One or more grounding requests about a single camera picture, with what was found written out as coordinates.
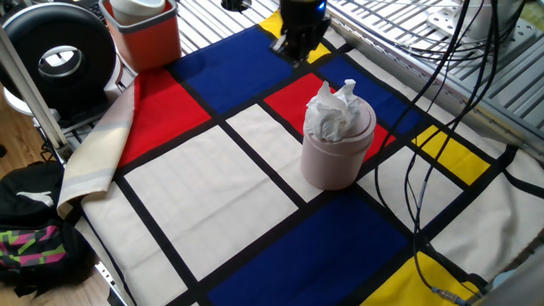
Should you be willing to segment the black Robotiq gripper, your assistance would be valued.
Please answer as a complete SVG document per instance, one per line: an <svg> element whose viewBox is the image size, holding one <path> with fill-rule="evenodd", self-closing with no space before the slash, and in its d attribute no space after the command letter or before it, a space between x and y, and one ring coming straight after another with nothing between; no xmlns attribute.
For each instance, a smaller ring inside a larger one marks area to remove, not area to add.
<svg viewBox="0 0 544 306"><path fill-rule="evenodd" d="M291 48L292 65L299 65L317 48L330 20L326 17L326 0L281 0L281 36L269 45L276 55L287 55Z"/></svg>

